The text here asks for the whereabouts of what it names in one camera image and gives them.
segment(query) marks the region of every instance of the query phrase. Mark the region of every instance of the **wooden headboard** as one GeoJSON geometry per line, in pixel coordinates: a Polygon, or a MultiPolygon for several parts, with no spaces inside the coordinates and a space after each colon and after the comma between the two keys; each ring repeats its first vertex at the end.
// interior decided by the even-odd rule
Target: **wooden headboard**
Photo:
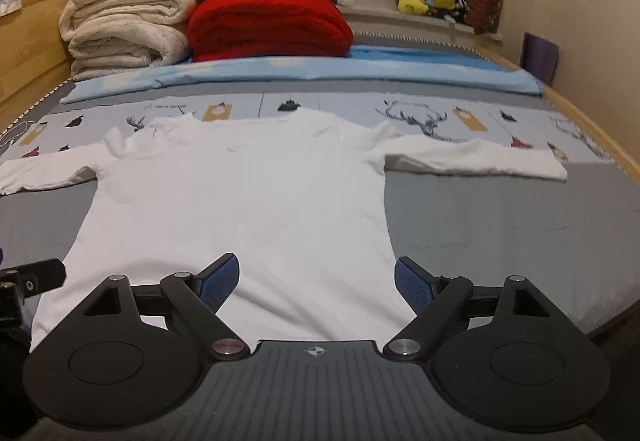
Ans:
{"type": "Polygon", "coordinates": [[[0,17],[0,132],[67,80],[70,57],[58,19],[67,0],[22,0],[0,17]]]}

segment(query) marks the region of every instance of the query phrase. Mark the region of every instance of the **stack of blankets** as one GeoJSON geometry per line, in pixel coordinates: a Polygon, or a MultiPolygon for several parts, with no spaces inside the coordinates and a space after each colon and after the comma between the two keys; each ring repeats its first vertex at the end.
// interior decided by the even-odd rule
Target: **stack of blankets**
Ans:
{"type": "Polygon", "coordinates": [[[335,2],[69,0],[59,29],[75,58],[75,81],[176,64],[192,49],[196,61],[344,56],[353,34],[335,2]]]}
{"type": "Polygon", "coordinates": [[[176,64],[191,51],[186,22],[196,0],[69,0],[58,28],[75,81],[176,64]]]}

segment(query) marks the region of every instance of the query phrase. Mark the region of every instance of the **red blanket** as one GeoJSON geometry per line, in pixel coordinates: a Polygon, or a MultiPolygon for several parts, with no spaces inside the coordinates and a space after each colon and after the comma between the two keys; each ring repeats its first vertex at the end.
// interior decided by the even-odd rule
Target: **red blanket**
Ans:
{"type": "Polygon", "coordinates": [[[193,60],[344,56],[353,33],[329,0],[205,0],[187,31],[193,60]]]}

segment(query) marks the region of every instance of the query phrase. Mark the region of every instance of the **bed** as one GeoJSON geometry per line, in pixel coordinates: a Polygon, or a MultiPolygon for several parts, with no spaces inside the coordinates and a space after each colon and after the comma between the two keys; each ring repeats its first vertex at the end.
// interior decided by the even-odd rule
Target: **bed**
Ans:
{"type": "MultiPolygon", "coordinates": [[[[40,0],[27,5],[18,16],[24,23],[36,23],[38,14],[42,18],[43,12],[61,9],[65,1],[40,0]]],[[[9,144],[16,137],[14,144],[0,148],[0,162],[89,144],[113,125],[132,134],[153,117],[185,111],[202,119],[216,119],[225,107],[231,107],[226,115],[231,119],[277,116],[289,100],[366,126],[388,120],[405,132],[428,134],[428,127],[436,133],[434,137],[452,140],[481,132],[507,146],[548,146],[564,160],[566,183],[388,172],[385,209],[396,257],[409,256],[435,275],[458,273],[476,285],[501,285],[508,275],[524,275],[589,334],[606,328],[638,300],[640,188],[621,169],[636,175],[634,164],[591,120],[546,87],[543,98],[505,92],[499,85],[433,84],[400,78],[231,81],[226,77],[225,81],[199,79],[188,85],[137,87],[135,92],[59,104],[74,89],[72,82],[64,82],[50,90],[68,73],[64,49],[49,36],[50,20],[39,20],[36,26],[50,39],[49,49],[28,64],[31,69],[18,71],[22,74],[39,67],[33,78],[17,80],[19,67],[5,71],[4,86],[14,89],[5,96],[9,107],[7,103],[0,106],[4,107],[0,116],[9,109],[18,116],[15,109],[24,100],[35,103],[26,106],[18,119],[0,118],[11,129],[0,144],[9,144]],[[423,125],[408,121],[411,110],[417,111],[411,117],[423,125]],[[437,119],[441,121],[435,126],[427,124],[437,119]],[[24,130],[18,125],[27,121],[36,124],[18,138],[24,130]],[[39,136],[43,126],[38,124],[45,121],[46,142],[39,136]]],[[[500,62],[513,69],[488,50],[442,46],[393,34],[360,33],[356,42],[449,52],[486,64],[492,58],[493,64],[500,62]]],[[[34,49],[35,42],[25,45],[34,49]]],[[[51,257],[64,259],[95,188],[96,182],[89,181],[0,198],[2,267],[51,257]]],[[[36,299],[31,300],[27,302],[28,318],[37,307],[36,299]]]]}

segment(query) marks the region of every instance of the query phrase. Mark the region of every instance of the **white cable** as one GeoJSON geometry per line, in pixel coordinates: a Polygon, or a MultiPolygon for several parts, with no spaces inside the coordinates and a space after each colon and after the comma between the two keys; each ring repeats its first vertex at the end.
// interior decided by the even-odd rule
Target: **white cable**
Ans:
{"type": "Polygon", "coordinates": [[[28,120],[28,121],[27,121],[27,120],[25,120],[25,121],[21,121],[21,122],[20,122],[20,123],[18,123],[18,124],[13,125],[13,126],[12,126],[12,127],[10,127],[9,129],[7,129],[7,131],[5,132],[5,134],[9,134],[11,131],[15,130],[16,128],[18,128],[18,127],[19,127],[20,125],[22,125],[22,124],[24,125],[24,130],[23,130],[22,132],[20,132],[20,134],[18,134],[18,135],[14,135],[14,136],[11,136],[11,137],[9,137],[7,140],[5,140],[5,142],[4,142],[4,143],[0,144],[0,150],[2,150],[2,147],[4,147],[7,143],[8,143],[9,145],[14,144],[14,142],[15,142],[17,139],[20,139],[23,135],[25,135],[25,134],[29,131],[29,129],[31,128],[31,125],[33,125],[33,124],[35,124],[35,123],[36,123],[35,121],[31,121],[31,120],[28,120]]]}

